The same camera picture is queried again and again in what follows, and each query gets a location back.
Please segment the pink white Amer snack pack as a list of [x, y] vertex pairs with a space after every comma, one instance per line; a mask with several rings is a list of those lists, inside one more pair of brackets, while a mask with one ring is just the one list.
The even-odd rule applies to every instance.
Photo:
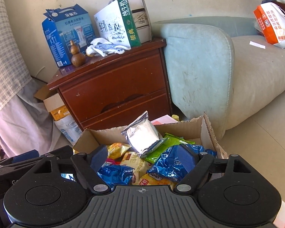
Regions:
[[105, 167], [105, 166], [108, 166], [108, 165], [120, 165], [120, 162], [116, 161], [116, 160], [112, 160], [110, 158], [107, 158], [102, 166]]

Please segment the blue foil snack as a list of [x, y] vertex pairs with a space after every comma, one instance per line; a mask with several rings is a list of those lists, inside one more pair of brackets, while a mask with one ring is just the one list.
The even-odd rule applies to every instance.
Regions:
[[[185, 144], [192, 152], [199, 154], [201, 152], [207, 152], [217, 157], [217, 152], [211, 149], [205, 149], [202, 145]], [[179, 145], [168, 148], [164, 151], [153, 166], [147, 171], [147, 173], [153, 173], [157, 176], [168, 178], [173, 182], [179, 182], [186, 176], [187, 171], [181, 164], [177, 156], [177, 148]]]
[[113, 190], [116, 186], [132, 184], [133, 168], [126, 165], [107, 165], [97, 172], [98, 176]]

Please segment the yellow barcode snack pack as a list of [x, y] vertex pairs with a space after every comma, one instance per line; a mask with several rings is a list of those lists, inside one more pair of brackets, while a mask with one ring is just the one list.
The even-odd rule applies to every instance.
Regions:
[[131, 145], [129, 144], [120, 142], [113, 143], [108, 146], [108, 158], [111, 160], [116, 160], [122, 157], [130, 148]]

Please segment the green snack pack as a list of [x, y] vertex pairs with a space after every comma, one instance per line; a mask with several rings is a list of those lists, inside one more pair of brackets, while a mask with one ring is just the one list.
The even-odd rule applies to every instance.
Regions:
[[160, 146], [158, 146], [154, 151], [152, 151], [142, 159], [151, 164], [154, 164], [164, 151], [166, 151], [170, 147], [180, 144], [195, 144], [195, 142], [187, 141], [182, 137], [177, 137], [175, 135], [165, 133], [165, 136], [163, 137], [163, 142], [160, 144]]

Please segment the croissant snack pack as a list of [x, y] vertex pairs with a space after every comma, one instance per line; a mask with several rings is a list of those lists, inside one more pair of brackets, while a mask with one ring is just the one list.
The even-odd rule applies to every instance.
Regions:
[[120, 165], [133, 168], [132, 184], [134, 185], [139, 183], [140, 178], [143, 177], [147, 173], [147, 170], [149, 170], [152, 166], [151, 163], [141, 159], [139, 155], [133, 151], [127, 151], [124, 154]]

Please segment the yellow waffle snack pack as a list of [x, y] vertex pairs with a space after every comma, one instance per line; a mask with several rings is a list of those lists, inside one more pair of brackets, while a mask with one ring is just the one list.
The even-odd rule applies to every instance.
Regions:
[[143, 175], [138, 182], [138, 185], [169, 185], [171, 189], [174, 189], [176, 184], [176, 182], [168, 178], [160, 177], [153, 173]]

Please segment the silver foil snack pack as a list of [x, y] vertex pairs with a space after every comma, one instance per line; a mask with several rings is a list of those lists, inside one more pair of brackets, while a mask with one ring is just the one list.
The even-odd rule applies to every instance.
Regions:
[[163, 142], [163, 137], [149, 121], [148, 111], [124, 128], [121, 134], [141, 158], [154, 151]]

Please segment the checkered pink fabric cover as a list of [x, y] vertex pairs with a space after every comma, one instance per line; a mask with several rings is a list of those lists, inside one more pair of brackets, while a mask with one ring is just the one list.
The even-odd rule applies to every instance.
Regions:
[[45, 105], [35, 98], [40, 85], [31, 77], [0, 0], [0, 151], [14, 157], [54, 149], [61, 136]]

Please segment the white printed bag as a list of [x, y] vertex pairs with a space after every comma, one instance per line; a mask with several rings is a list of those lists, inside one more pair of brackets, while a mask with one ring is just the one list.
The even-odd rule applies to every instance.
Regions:
[[82, 130], [71, 115], [67, 115], [58, 121], [54, 121], [54, 124], [71, 143], [72, 146], [77, 143], [78, 139], [82, 135]]

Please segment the open small cardboard box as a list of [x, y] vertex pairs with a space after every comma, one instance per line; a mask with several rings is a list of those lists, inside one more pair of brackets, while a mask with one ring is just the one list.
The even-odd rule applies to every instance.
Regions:
[[34, 97], [44, 103], [46, 110], [52, 115], [54, 121], [70, 115], [62, 98], [55, 89], [50, 90], [47, 85], [44, 85], [34, 94]]

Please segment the dark wooden nightstand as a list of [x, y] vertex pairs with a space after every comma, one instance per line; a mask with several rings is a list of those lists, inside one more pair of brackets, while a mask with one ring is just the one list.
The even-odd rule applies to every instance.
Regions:
[[48, 83], [81, 130], [125, 126], [148, 111], [154, 120], [172, 114], [163, 49], [154, 38], [124, 54], [86, 57], [80, 67], [60, 68]]

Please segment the light blue sofa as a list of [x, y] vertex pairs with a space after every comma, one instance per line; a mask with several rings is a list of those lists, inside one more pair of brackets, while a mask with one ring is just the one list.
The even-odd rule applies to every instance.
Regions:
[[267, 43], [254, 22], [189, 17], [152, 24], [153, 35], [166, 40], [172, 103], [188, 119], [206, 113], [218, 139], [285, 91], [285, 49]]

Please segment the wooden gourd ornament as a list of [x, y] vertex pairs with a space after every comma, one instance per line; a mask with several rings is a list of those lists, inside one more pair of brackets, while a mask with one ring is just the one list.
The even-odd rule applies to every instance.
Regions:
[[86, 56], [80, 52], [80, 48], [73, 42], [73, 40], [70, 41], [70, 52], [72, 54], [71, 63], [75, 67], [80, 67], [83, 64], [85, 64]]

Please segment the white work gloves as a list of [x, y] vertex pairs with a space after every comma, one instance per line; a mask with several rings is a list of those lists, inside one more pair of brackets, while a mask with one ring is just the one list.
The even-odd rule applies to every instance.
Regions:
[[102, 57], [106, 57], [110, 54], [119, 54], [122, 55], [125, 51], [131, 50], [131, 47], [117, 45], [109, 42], [105, 38], [95, 38], [90, 43], [90, 46], [86, 48], [86, 55], [100, 55]]

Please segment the white paper slip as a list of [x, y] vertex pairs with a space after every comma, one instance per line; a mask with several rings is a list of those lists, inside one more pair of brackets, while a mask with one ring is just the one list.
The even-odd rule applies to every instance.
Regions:
[[265, 45], [262, 45], [260, 43], [256, 43], [256, 42], [253, 42], [253, 41], [250, 41], [249, 44], [251, 46], [254, 46], [254, 47], [258, 47], [258, 48], [261, 48], [261, 49], [266, 49], [266, 46]]

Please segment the blue gift box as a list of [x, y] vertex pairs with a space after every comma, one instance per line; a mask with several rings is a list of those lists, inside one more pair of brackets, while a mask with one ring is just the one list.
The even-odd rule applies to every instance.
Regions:
[[90, 42], [96, 38], [88, 12], [80, 5], [47, 9], [42, 29], [57, 67], [71, 65], [73, 41], [81, 53], [85, 53]]

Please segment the white green milk carton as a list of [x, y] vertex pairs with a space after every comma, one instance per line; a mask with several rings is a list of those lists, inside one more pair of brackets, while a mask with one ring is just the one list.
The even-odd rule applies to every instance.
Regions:
[[112, 1], [97, 12], [94, 19], [102, 38], [116, 45], [141, 46], [128, 0]]

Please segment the orange white paper bag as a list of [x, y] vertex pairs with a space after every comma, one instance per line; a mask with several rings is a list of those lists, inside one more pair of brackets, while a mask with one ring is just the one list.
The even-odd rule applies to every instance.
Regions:
[[263, 3], [254, 10], [254, 16], [266, 41], [285, 48], [285, 11], [277, 3]]

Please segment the grey white carton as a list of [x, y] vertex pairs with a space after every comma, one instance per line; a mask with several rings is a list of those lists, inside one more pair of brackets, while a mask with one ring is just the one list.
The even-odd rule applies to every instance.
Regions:
[[151, 23], [145, 0], [128, 0], [140, 42], [152, 40]]

